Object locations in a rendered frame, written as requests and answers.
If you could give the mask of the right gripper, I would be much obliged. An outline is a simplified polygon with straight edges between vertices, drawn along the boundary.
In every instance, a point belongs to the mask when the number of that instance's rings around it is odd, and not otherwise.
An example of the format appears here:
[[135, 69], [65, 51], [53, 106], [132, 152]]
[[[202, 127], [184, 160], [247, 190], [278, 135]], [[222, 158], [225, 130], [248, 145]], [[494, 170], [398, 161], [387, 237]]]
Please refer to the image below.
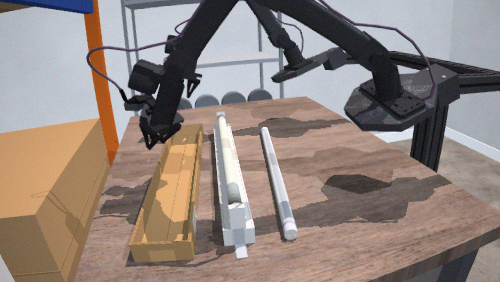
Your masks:
[[[200, 77], [202, 78], [202, 74], [198, 74], [198, 73], [195, 73], [195, 70], [196, 70], [196, 65], [197, 65], [197, 62], [196, 64], [194, 65], [194, 67], [191, 69], [191, 71], [188, 73], [188, 75], [184, 78], [184, 79], [187, 79], [187, 98], [190, 98], [190, 96], [192, 95], [193, 91], [197, 88], [197, 86], [200, 84], [200, 79], [197, 79], [197, 77]], [[184, 79], [182, 79], [183, 83], [184, 83]], [[188, 80], [189, 79], [189, 80]], [[195, 81], [194, 81], [195, 80]], [[193, 83], [193, 86], [191, 86]], [[192, 87], [191, 91], [190, 91], [190, 88]]]

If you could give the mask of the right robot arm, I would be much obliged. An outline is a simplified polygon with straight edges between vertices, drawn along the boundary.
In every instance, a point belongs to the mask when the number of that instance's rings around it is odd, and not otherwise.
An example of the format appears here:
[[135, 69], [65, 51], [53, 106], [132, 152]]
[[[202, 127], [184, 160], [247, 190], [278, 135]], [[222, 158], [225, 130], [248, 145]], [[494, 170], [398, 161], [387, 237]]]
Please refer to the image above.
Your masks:
[[[246, 3], [260, 21], [272, 45], [277, 45], [278, 47], [276, 48], [284, 49], [283, 53], [288, 65], [290, 65], [284, 66], [289, 67], [284, 69], [298, 70], [314, 62], [313, 59], [305, 60], [305, 58], [303, 58], [298, 45], [290, 39], [284, 27], [281, 27], [267, 7], [260, 6], [254, 0], [246, 0]], [[181, 37], [172, 43], [165, 44], [165, 53], [170, 54], [180, 38]], [[301, 66], [298, 66], [298, 64], [301, 64]]]

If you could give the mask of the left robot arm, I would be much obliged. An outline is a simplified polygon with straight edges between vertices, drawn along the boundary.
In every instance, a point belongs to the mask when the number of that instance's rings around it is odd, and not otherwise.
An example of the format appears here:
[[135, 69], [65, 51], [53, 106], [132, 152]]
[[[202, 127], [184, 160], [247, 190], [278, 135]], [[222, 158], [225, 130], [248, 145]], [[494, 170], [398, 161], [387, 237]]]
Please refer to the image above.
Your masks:
[[[201, 55], [199, 53], [204, 50], [238, 1], [206, 0], [172, 49], [164, 67], [140, 59], [133, 66], [128, 88], [149, 96], [158, 91], [156, 99], [162, 107], [178, 106], [185, 87], [182, 79], [191, 71]], [[351, 55], [355, 62], [372, 72], [374, 78], [361, 83], [360, 89], [400, 119], [426, 107], [424, 100], [403, 88], [398, 66], [390, 61], [389, 51], [382, 44], [317, 1], [254, 1], [297, 20]]]

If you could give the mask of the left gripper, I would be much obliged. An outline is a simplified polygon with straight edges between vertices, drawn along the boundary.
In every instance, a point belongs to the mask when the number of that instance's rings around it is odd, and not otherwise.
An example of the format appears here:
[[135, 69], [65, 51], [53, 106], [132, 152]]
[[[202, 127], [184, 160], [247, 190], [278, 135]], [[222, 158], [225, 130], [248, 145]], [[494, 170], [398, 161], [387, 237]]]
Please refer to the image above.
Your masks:
[[[134, 95], [127, 101], [127, 104], [141, 104], [144, 102], [150, 108], [146, 109], [146, 113], [140, 116], [139, 127], [144, 136], [146, 147], [151, 150], [159, 140], [161, 143], [164, 143], [176, 132], [178, 132], [182, 126], [180, 123], [184, 122], [184, 117], [182, 117], [178, 112], [176, 112], [175, 115], [175, 111], [177, 111], [178, 106], [173, 108], [162, 107], [157, 99], [146, 94], [141, 96]], [[173, 119], [174, 117], [175, 119]], [[157, 133], [159, 133], [161, 137]], [[150, 144], [148, 135], [151, 139]], [[166, 136], [163, 137], [164, 135]]]

